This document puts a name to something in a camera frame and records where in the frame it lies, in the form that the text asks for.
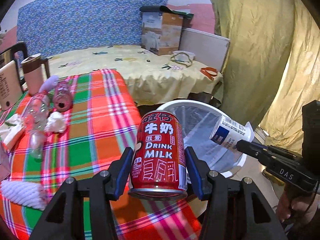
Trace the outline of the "right hand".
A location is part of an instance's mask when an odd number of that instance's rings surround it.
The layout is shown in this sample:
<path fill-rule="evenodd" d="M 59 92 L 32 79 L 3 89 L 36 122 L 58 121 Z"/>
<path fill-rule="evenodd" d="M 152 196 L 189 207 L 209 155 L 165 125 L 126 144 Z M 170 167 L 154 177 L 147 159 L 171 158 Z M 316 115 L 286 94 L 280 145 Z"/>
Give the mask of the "right hand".
<path fill-rule="evenodd" d="M 319 194 L 315 198 L 310 197 L 297 197 L 293 200 L 289 199 L 287 189 L 282 193 L 277 209 L 276 216 L 280 222 L 289 219 L 294 212 L 298 218 L 296 222 L 305 225 L 311 222 L 319 206 Z"/>

